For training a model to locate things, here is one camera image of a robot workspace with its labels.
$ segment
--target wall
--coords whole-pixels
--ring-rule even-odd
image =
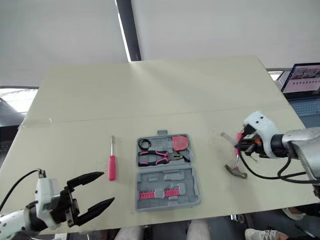
[[[132,0],[143,60],[257,55],[320,62],[319,0]]]
[[[114,0],[1,0],[0,87],[38,87],[49,66],[127,62]]]

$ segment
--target table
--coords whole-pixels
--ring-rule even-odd
[[[78,175],[106,171],[110,136],[115,135],[118,177],[78,187],[80,211],[104,199],[115,201],[81,227],[66,224],[46,233],[93,231],[241,214],[316,203],[311,185],[231,176],[233,148],[220,137],[235,136],[243,120],[259,110],[285,132],[303,124],[255,56],[141,61],[53,67],[0,169],[0,199],[24,173],[45,169],[60,188]],[[137,212],[137,138],[187,133],[193,146],[201,204],[190,208]],[[252,168],[274,176],[284,159],[260,159]],[[288,172],[302,171],[294,160]],[[4,212],[34,200],[37,177],[13,192]]]

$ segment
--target screwdriver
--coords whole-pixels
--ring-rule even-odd
[[[109,181],[116,180],[116,156],[114,155],[115,136],[111,136],[111,155],[109,157],[108,175]]]

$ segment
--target hammer head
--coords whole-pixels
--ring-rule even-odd
[[[224,165],[224,167],[230,174],[238,178],[246,179],[248,176],[245,172],[240,172],[239,168],[237,168],[236,166],[234,168],[231,168],[226,164]]]

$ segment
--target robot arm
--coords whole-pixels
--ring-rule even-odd
[[[314,193],[320,198],[320,128],[291,130],[280,134],[271,120],[256,111],[244,121],[242,138],[236,147],[247,156],[258,153],[262,158],[290,157],[300,160],[310,181],[295,182],[313,184]]]
[[[15,236],[32,237],[46,228],[55,229],[66,222],[69,227],[81,226],[99,216],[114,201],[114,197],[101,201],[79,216],[77,200],[72,197],[74,188],[88,184],[103,175],[91,172],[69,180],[59,192],[58,181],[46,178],[44,171],[39,174],[35,190],[35,201],[24,209],[0,215],[0,240],[10,240]]]

